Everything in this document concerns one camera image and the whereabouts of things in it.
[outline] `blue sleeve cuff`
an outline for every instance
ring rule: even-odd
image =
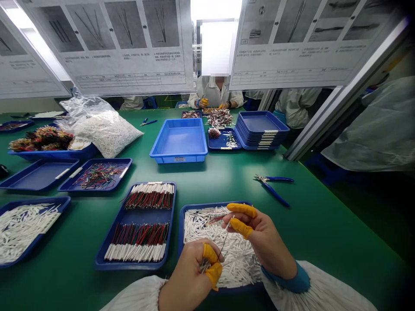
[[[286,280],[272,274],[263,266],[261,266],[261,270],[268,280],[278,283],[278,285],[284,287],[285,289],[288,289],[290,292],[300,294],[308,291],[308,289],[310,288],[310,278],[308,277],[307,272],[302,268],[302,266],[300,266],[297,261],[295,263],[297,264],[297,275],[290,280]]]

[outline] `white lab coat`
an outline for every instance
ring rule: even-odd
[[[285,114],[287,125],[294,129],[304,128],[310,121],[307,107],[312,106],[321,88],[284,89],[275,104],[275,109]]]
[[[121,105],[120,110],[140,110],[143,109],[143,99],[150,96],[123,96],[124,103]]]
[[[245,97],[252,99],[262,99],[267,90],[255,90],[255,91],[246,91]]]
[[[196,102],[204,97],[209,100],[209,107],[219,107],[221,104],[231,101],[238,104],[237,108],[241,107],[243,105],[242,92],[229,92],[226,90],[227,87],[228,83],[224,82],[221,91],[216,85],[214,76],[200,76],[198,77],[198,92],[190,94],[187,103],[196,109]]]
[[[415,169],[415,76],[366,95],[367,108],[321,154],[349,171]]]
[[[265,289],[279,311],[376,311],[370,301],[347,284],[306,261],[298,264],[310,277],[310,289],[305,293],[290,292],[262,275]],[[138,280],[101,311],[158,311],[159,292],[165,282],[157,276]]]

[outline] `yellow glove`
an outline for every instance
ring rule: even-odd
[[[213,248],[209,244],[203,244],[204,250],[202,257],[209,260],[209,263],[211,264],[211,267],[209,269],[206,269],[204,273],[211,280],[212,289],[218,291],[216,284],[219,281],[220,276],[222,275],[222,265],[220,264]]]
[[[204,104],[205,106],[209,106],[209,99],[207,99],[207,98],[202,98],[200,101],[201,101],[201,102],[202,102],[202,104]]]
[[[229,203],[227,208],[231,212],[243,213],[251,218],[255,218],[257,216],[255,207],[249,206],[246,204]],[[240,233],[246,240],[249,238],[251,233],[254,231],[252,227],[245,225],[242,221],[240,221],[237,218],[232,218],[230,220],[230,225],[236,232]]]
[[[219,289],[217,288],[216,284],[219,281],[220,276],[222,275],[222,265],[219,262],[214,263],[209,269],[206,269],[204,273],[211,280],[212,289],[214,291],[218,291]]]
[[[256,218],[256,208],[253,206],[239,203],[229,203],[227,208],[231,212],[243,213],[251,218]]]

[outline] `clear plastic bag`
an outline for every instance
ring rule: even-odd
[[[126,146],[144,134],[102,98],[84,97],[75,87],[73,97],[60,104],[69,116],[56,120],[55,123],[65,132],[90,140],[104,158],[115,158]]]

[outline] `metal frame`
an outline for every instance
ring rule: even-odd
[[[408,35],[409,21],[403,19],[379,46],[348,86],[336,87],[301,134],[285,153],[290,161],[298,161],[315,142],[341,117],[363,91],[373,84],[388,65],[388,59],[401,48]]]

